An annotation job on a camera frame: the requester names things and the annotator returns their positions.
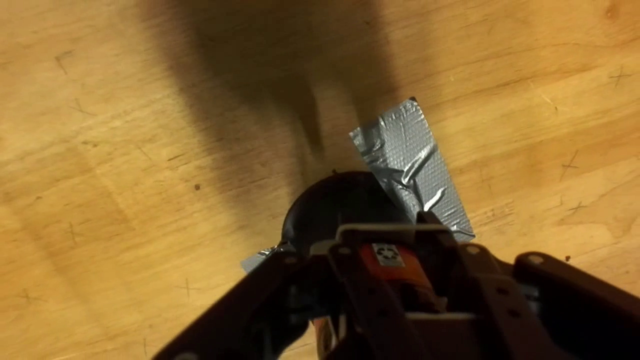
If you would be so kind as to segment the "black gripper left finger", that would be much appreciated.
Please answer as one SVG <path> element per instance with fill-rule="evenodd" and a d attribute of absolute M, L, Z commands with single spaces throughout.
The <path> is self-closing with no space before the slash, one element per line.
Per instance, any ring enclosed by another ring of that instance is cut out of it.
<path fill-rule="evenodd" d="M 276 360 L 309 328 L 305 266 L 289 251 L 266 257 L 153 360 Z"/>

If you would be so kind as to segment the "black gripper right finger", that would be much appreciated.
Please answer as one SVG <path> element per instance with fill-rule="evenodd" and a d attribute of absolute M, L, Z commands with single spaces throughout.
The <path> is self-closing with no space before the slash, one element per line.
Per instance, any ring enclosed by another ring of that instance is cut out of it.
<path fill-rule="evenodd" d="M 537 290 L 537 313 L 577 360 L 640 360 L 640 297 L 544 251 L 514 260 Z"/>

